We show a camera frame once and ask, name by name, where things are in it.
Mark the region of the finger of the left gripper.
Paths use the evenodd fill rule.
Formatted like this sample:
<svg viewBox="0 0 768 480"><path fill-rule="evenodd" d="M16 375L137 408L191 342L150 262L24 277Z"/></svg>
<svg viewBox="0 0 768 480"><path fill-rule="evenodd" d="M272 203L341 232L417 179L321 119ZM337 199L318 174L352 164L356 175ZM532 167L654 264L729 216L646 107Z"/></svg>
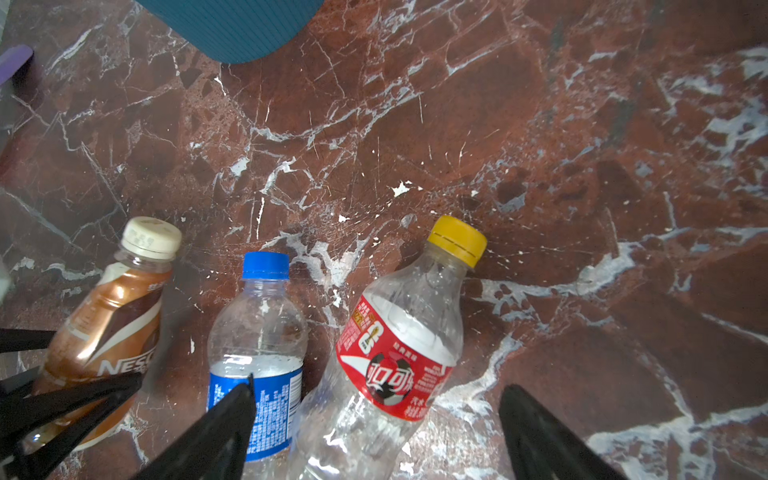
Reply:
<svg viewBox="0 0 768 480"><path fill-rule="evenodd" d="M75 387L33 396L39 371L30 369L1 380L1 477L45 479L80 442L141 388L139 372L88 381ZM38 450L27 453L22 441L32 431L80 409L64 431Z"/></svg>

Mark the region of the blue label water bottle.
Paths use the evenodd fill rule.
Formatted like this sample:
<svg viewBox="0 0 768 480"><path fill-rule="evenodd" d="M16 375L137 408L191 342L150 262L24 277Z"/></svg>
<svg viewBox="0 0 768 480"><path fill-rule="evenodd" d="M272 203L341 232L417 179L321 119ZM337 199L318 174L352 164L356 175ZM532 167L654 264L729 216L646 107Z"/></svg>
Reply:
<svg viewBox="0 0 768 480"><path fill-rule="evenodd" d="M308 345L307 322L287 295L289 271L286 254L247 253L243 291L219 313L208 337L208 408L254 379L244 479L283 479L286 473Z"/></svg>

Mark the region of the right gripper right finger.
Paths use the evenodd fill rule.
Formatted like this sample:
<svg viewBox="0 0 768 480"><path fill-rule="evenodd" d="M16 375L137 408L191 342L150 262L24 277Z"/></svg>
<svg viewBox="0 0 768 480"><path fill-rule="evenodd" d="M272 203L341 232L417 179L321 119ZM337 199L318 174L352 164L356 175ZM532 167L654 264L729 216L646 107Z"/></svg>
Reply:
<svg viewBox="0 0 768 480"><path fill-rule="evenodd" d="M622 479L519 385L505 387L499 417L517 479Z"/></svg>

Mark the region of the brown coffee bottle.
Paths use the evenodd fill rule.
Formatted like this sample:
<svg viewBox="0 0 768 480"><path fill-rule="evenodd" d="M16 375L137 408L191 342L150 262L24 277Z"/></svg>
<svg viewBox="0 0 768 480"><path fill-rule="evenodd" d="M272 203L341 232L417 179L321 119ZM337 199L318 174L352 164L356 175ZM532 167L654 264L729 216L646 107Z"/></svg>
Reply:
<svg viewBox="0 0 768 480"><path fill-rule="evenodd" d="M31 393L115 375L144 375L160 338L163 288L182 233L152 217L126 224L114 261L54 335Z"/></svg>

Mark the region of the purple toy shovel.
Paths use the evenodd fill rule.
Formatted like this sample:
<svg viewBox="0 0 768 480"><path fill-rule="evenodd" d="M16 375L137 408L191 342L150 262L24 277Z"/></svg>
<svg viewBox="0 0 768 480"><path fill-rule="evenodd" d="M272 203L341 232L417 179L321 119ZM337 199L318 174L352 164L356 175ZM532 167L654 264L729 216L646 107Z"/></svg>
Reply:
<svg viewBox="0 0 768 480"><path fill-rule="evenodd" d="M28 70L33 56L34 50L24 44L4 51L0 58L0 85L5 85L14 77L22 76Z"/></svg>

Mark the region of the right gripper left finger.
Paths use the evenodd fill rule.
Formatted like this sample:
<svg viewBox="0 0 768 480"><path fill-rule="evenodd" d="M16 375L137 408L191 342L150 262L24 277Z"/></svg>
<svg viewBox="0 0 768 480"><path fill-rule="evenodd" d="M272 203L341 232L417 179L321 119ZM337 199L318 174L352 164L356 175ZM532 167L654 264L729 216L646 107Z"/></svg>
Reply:
<svg viewBox="0 0 768 480"><path fill-rule="evenodd" d="M253 383L235 386L136 479L240 479L255 420Z"/></svg>

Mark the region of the teal bin with yellow rim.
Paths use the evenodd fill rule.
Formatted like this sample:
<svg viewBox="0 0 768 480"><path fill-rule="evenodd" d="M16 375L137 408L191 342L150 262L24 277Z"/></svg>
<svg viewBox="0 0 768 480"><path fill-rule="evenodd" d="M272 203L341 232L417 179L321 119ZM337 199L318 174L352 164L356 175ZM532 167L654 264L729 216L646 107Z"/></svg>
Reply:
<svg viewBox="0 0 768 480"><path fill-rule="evenodd" d="M139 0L138 3L210 59L248 63L292 40L322 0Z"/></svg>

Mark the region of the red label bottle yellow cap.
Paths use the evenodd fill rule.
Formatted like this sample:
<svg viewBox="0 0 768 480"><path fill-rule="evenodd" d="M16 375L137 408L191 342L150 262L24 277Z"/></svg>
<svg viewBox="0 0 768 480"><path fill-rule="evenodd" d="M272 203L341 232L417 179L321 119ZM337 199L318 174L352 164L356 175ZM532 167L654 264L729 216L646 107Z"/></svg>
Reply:
<svg viewBox="0 0 768 480"><path fill-rule="evenodd" d="M463 351L460 294L487 246L451 216L422 254L362 292L302 401L286 479L387 479Z"/></svg>

